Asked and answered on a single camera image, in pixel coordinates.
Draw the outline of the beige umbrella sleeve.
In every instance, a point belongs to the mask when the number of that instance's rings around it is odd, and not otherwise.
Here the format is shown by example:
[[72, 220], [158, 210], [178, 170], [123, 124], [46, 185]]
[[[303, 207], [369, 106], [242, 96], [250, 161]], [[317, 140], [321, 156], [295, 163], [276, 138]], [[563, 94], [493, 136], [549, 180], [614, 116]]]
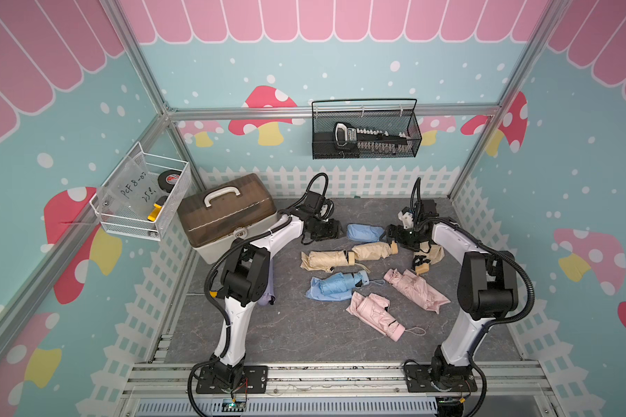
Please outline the beige umbrella sleeve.
[[420, 250], [415, 252], [415, 255], [426, 255], [431, 264], [436, 264], [444, 258], [444, 249], [440, 245], [423, 242], [420, 243]]

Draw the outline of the pink umbrella sleeve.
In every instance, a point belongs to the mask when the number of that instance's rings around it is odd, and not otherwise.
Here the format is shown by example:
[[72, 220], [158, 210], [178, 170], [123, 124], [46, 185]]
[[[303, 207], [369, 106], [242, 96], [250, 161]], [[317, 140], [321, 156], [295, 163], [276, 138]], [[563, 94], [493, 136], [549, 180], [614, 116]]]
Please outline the pink umbrella sleeve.
[[384, 275], [384, 281], [425, 311], [439, 314], [442, 306], [450, 304], [445, 295], [410, 270], [390, 269]]

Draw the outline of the light blue sleeved umbrella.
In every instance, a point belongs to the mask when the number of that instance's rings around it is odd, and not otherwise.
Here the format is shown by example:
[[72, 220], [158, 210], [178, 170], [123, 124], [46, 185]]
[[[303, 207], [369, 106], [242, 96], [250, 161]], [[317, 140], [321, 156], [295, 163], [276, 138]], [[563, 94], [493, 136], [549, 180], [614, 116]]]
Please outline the light blue sleeved umbrella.
[[384, 279], [371, 280], [364, 270], [354, 273], [337, 273], [325, 279], [313, 277], [305, 296], [320, 302], [342, 302], [350, 300], [356, 289], [372, 284], [383, 286], [385, 283]]

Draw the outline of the pink sleeved umbrella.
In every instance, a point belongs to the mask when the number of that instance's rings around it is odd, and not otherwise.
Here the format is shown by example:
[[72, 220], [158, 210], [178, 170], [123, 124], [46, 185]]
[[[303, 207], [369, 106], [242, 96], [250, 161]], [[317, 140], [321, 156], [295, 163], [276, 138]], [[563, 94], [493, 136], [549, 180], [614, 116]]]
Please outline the pink sleeved umbrella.
[[367, 296], [354, 293], [346, 311], [363, 323], [377, 330], [378, 333], [397, 342], [404, 334], [424, 336], [423, 328], [405, 328], [389, 311], [391, 302], [377, 294]]

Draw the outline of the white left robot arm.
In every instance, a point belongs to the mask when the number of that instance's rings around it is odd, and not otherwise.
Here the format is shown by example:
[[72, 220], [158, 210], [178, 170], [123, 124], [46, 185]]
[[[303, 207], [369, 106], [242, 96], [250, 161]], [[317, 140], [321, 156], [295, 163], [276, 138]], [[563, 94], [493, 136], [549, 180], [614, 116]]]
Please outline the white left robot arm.
[[191, 377], [208, 375], [210, 384], [234, 392], [246, 379], [243, 365], [250, 318], [270, 283], [271, 259], [300, 236], [311, 241], [336, 239], [340, 223], [332, 218], [334, 203], [326, 197], [329, 177], [317, 173], [295, 203], [278, 210], [269, 227], [252, 237], [238, 237], [212, 265], [204, 291], [224, 320], [219, 343], [210, 359], [194, 366]]

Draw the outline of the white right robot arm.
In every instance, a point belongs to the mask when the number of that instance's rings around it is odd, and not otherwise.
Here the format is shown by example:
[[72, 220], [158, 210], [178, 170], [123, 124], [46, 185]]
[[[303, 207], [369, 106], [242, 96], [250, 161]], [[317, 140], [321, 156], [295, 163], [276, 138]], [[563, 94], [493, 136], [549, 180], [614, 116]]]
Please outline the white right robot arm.
[[403, 373], [412, 393], [476, 391], [474, 361], [485, 335], [497, 324], [521, 321], [535, 303], [533, 284], [509, 251], [483, 244], [450, 217], [438, 215], [436, 203], [421, 197], [421, 182], [411, 191], [410, 206], [400, 215], [402, 225], [388, 236], [414, 252], [413, 273], [389, 272], [391, 285], [413, 302], [433, 306], [433, 289], [423, 273], [446, 255], [461, 266], [457, 283], [460, 307], [447, 339], [436, 348], [430, 364], [408, 360]]

